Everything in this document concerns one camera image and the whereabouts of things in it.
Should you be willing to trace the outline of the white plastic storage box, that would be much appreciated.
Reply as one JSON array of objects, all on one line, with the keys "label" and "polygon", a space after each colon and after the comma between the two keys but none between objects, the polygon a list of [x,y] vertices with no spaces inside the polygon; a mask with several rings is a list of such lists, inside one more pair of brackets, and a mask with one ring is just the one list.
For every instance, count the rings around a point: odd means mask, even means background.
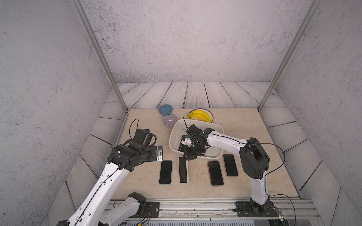
[{"label": "white plastic storage box", "polygon": [[172,151],[183,154],[178,151],[182,135],[189,135],[193,143],[198,140],[204,145],[211,146],[206,150],[204,156],[198,156],[197,158],[216,160],[223,154],[223,148],[226,144],[223,132],[223,128],[217,124],[180,119],[172,129],[169,138],[169,147]]}]

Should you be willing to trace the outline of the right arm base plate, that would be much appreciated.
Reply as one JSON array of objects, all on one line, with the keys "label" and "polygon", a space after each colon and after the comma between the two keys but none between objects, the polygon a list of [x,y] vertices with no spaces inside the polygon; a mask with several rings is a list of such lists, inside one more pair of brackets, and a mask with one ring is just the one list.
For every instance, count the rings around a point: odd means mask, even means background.
[{"label": "right arm base plate", "polygon": [[273,202],[267,201],[263,205],[259,205],[254,201],[235,202],[236,208],[232,211],[237,213],[238,217],[257,217],[257,218],[276,218],[278,211],[274,207]]}]

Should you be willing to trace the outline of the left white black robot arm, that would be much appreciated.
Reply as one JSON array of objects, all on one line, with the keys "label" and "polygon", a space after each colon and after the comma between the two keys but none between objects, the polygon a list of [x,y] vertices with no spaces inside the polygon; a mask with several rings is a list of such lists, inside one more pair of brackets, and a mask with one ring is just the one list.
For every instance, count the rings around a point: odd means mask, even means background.
[{"label": "left white black robot arm", "polygon": [[113,148],[100,178],[85,201],[68,219],[58,222],[59,226],[119,226],[129,218],[147,221],[154,214],[154,208],[147,207],[147,199],[133,192],[110,211],[106,207],[111,197],[136,166],[145,162],[160,162],[163,159],[162,146],[141,146],[129,144]]}]

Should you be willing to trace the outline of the black phone white case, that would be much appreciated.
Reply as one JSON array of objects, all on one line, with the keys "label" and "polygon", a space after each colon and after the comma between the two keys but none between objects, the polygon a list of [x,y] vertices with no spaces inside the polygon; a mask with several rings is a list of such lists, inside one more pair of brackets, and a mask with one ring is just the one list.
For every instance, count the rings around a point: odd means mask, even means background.
[{"label": "black phone white case", "polygon": [[183,157],[179,157],[179,181],[180,183],[188,182],[188,163]]}]

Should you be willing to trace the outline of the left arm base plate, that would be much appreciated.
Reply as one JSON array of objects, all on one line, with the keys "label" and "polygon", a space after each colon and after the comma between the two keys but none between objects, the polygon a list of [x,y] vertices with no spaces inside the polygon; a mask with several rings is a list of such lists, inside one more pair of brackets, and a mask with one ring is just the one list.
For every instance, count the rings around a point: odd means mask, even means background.
[{"label": "left arm base plate", "polygon": [[135,210],[136,205],[128,205],[127,211],[133,213],[129,218],[158,218],[160,211],[160,202],[146,202],[144,205],[140,205],[139,209]]}]

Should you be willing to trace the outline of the black phone pink case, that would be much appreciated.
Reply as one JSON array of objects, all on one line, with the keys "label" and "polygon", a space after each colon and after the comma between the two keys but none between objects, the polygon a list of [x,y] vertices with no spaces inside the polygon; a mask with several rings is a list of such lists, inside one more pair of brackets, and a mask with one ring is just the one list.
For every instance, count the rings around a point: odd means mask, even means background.
[{"label": "black phone pink case", "polygon": [[211,185],[212,186],[223,186],[224,181],[223,181],[223,177],[222,177],[220,163],[218,161],[209,161],[208,169],[209,169]]}]

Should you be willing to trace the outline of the black phone cream case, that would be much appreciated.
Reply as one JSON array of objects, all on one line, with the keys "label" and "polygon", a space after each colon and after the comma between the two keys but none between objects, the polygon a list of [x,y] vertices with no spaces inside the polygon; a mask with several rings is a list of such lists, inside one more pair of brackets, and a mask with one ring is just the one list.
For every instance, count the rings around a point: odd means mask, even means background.
[{"label": "black phone cream case", "polygon": [[238,170],[236,166],[236,161],[234,155],[232,154],[224,154],[223,155],[226,174],[228,177],[238,177]]}]

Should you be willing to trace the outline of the black phone dark case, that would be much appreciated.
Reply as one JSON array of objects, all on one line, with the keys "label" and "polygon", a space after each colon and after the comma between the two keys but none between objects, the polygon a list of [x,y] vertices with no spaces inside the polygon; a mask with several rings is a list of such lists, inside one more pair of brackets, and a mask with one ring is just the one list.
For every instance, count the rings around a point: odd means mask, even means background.
[{"label": "black phone dark case", "polygon": [[183,144],[183,142],[186,141],[186,139],[188,139],[188,138],[189,138],[188,135],[182,135],[182,139],[181,139],[179,149],[178,149],[179,152],[182,152],[182,153],[184,152],[185,145]]}]

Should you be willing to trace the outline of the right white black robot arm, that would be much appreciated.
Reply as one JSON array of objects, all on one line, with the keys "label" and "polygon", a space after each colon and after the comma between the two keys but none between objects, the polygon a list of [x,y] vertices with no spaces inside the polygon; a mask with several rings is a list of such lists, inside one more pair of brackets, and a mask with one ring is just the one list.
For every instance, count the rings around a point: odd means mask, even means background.
[{"label": "right white black robot arm", "polygon": [[190,142],[183,142],[186,145],[184,160],[194,160],[210,147],[239,154],[242,168],[251,181],[251,202],[259,206],[269,202],[270,196],[265,191],[265,176],[269,169],[270,158],[257,139],[233,138],[211,128],[201,130],[194,124],[186,129],[186,133],[190,137]]}]

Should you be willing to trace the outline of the black phone light blue case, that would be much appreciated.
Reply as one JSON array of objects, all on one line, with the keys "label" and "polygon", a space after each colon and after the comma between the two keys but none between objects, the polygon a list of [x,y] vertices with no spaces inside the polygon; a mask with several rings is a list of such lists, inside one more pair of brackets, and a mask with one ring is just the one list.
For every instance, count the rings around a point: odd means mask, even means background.
[{"label": "black phone light blue case", "polygon": [[160,169],[159,183],[161,185],[169,185],[172,180],[173,162],[170,160],[162,161]]}]

